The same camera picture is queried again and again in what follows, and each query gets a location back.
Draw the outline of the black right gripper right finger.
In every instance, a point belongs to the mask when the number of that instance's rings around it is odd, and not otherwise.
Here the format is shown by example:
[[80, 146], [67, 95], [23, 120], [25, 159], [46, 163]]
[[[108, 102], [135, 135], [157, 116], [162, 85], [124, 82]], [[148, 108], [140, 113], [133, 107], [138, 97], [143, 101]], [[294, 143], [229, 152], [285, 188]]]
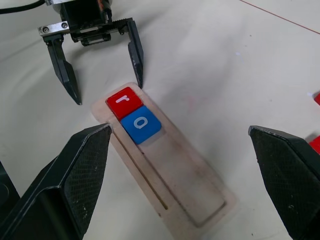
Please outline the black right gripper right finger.
[[248, 129], [265, 189], [292, 240], [320, 240], [320, 154], [303, 138]]

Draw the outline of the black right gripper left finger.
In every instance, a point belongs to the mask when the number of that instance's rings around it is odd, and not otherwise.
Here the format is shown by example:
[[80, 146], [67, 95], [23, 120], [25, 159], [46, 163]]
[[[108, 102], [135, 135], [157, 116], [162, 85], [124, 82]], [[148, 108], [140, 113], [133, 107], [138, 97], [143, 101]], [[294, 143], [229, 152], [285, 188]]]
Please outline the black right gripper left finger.
[[83, 240], [102, 188], [112, 127], [74, 134], [19, 195], [0, 162], [0, 240]]

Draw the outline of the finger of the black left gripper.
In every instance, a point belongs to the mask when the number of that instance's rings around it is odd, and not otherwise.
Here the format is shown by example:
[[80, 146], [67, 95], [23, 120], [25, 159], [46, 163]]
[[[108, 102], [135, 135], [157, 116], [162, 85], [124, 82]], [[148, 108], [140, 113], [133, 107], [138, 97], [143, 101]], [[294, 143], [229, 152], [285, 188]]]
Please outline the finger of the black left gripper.
[[128, 51], [132, 63], [132, 67], [136, 76], [137, 84], [140, 89], [143, 88], [143, 70], [144, 70], [144, 51], [140, 40], [136, 22], [129, 18], [126, 21], [127, 32], [130, 38], [128, 43]]
[[67, 62], [63, 51], [64, 36], [62, 34], [53, 34], [45, 36], [43, 40], [47, 45], [57, 78], [75, 103], [82, 105], [81, 94], [73, 66]]

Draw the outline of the red letter o block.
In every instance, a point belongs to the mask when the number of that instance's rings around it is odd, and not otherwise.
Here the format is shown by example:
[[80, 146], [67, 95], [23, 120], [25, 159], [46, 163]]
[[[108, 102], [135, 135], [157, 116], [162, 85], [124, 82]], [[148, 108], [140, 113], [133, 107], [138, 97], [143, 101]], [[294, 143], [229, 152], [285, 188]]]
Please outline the red letter o block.
[[320, 135], [309, 142], [309, 145], [320, 154]]

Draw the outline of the red letter r block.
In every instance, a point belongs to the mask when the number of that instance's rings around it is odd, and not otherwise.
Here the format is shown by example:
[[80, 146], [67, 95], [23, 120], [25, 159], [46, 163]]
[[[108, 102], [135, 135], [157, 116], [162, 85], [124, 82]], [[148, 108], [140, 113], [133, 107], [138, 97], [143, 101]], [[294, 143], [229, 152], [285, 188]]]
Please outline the red letter r block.
[[141, 99], [130, 87], [125, 87], [111, 95], [106, 99], [105, 103], [118, 120], [123, 119], [143, 106]]

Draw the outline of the blue letter o block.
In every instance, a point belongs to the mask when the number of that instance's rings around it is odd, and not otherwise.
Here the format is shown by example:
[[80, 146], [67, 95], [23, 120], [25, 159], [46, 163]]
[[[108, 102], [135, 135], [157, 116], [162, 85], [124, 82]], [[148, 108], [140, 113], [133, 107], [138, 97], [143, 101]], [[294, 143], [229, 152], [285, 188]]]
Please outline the blue letter o block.
[[162, 128], [161, 122], [145, 105], [124, 117], [120, 123], [136, 145], [143, 143]]

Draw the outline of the wooden letter tray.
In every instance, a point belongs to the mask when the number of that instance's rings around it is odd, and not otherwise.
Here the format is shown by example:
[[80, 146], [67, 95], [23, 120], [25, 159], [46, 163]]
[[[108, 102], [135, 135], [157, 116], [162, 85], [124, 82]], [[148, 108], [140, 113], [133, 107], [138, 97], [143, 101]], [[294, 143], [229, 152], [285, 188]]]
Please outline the wooden letter tray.
[[[130, 99], [155, 117], [156, 130], [141, 143], [123, 125], [132, 114]], [[174, 240], [203, 240], [233, 208], [234, 194], [136, 83], [99, 99], [91, 112], [112, 128], [111, 144]]]

